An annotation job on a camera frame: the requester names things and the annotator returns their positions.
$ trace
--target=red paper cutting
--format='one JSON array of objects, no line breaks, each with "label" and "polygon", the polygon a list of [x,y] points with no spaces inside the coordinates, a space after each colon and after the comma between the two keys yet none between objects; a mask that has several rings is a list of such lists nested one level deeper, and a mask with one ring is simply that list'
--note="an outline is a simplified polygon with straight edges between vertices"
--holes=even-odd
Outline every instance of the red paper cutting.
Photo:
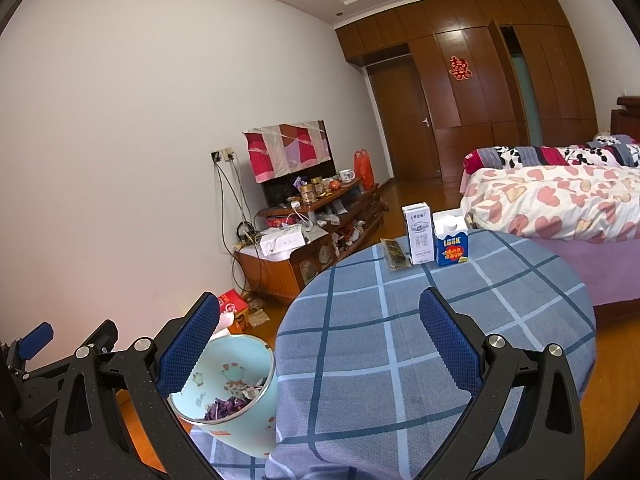
[{"label": "red paper cutting", "polygon": [[466,59],[458,59],[456,56],[451,56],[451,67],[453,70],[449,70],[449,73],[458,81],[471,79],[472,73],[469,70],[469,62]]}]

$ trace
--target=white box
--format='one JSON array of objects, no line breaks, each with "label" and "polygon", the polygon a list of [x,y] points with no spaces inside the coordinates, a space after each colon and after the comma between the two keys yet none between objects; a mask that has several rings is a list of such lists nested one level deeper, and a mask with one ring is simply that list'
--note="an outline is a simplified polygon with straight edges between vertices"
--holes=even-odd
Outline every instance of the white box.
[{"label": "white box", "polygon": [[297,249],[306,244],[300,224],[285,229],[267,229],[262,232],[260,248],[265,256],[286,250]]},{"label": "white box", "polygon": [[426,203],[407,205],[402,208],[406,235],[409,238],[409,258],[414,265],[432,262],[435,259],[433,250],[433,227],[431,225],[431,209]]}]

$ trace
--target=jar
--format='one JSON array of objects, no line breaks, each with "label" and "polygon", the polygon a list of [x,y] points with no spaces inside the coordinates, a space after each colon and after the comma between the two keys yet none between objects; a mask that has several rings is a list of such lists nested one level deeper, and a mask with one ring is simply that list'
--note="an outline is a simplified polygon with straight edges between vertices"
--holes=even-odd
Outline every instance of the jar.
[{"label": "jar", "polygon": [[314,185],[314,192],[316,196],[322,195],[324,193],[324,185],[322,184],[322,177],[315,176],[311,179],[311,183]]},{"label": "jar", "polygon": [[300,194],[302,195],[302,202],[305,204],[311,204],[316,199],[313,184],[305,184],[300,186]]}]

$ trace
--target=white wall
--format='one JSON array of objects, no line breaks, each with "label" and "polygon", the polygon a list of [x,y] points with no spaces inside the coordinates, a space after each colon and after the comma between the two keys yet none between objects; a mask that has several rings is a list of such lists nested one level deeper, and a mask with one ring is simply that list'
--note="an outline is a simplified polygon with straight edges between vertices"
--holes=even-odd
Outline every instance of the white wall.
[{"label": "white wall", "polygon": [[598,126],[609,130],[617,98],[640,95],[640,46],[611,0],[559,1],[587,67]]},{"label": "white wall", "polygon": [[386,169],[388,171],[389,177],[393,178],[394,168],[391,165],[391,156],[389,155],[389,147],[386,145],[385,129],[384,129],[384,126],[382,126],[380,111],[378,110],[378,104],[376,103],[376,95],[373,93],[373,86],[371,85],[371,79],[369,78],[369,74],[367,73],[366,68],[362,69],[362,75],[364,76],[364,81],[367,85],[367,92],[369,93],[369,99],[371,99],[371,104],[373,106],[373,114],[376,117],[378,134],[380,135],[380,141],[382,142],[382,150],[385,154]]},{"label": "white wall", "polygon": [[388,179],[333,28],[273,0],[25,0],[0,74],[0,336],[51,322],[34,365],[107,317],[126,348],[231,288],[209,153],[235,148],[252,210],[264,206],[242,130],[324,120],[339,169],[366,148]]}]

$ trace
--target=purple bed skirt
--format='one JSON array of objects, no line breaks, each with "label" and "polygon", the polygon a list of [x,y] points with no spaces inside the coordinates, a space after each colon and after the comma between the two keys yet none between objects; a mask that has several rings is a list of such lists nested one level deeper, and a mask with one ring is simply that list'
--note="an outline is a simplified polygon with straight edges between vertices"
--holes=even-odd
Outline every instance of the purple bed skirt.
[{"label": "purple bed skirt", "polygon": [[555,252],[574,268],[594,305],[640,298],[636,265],[640,239],[604,244],[582,240],[530,240]]}]

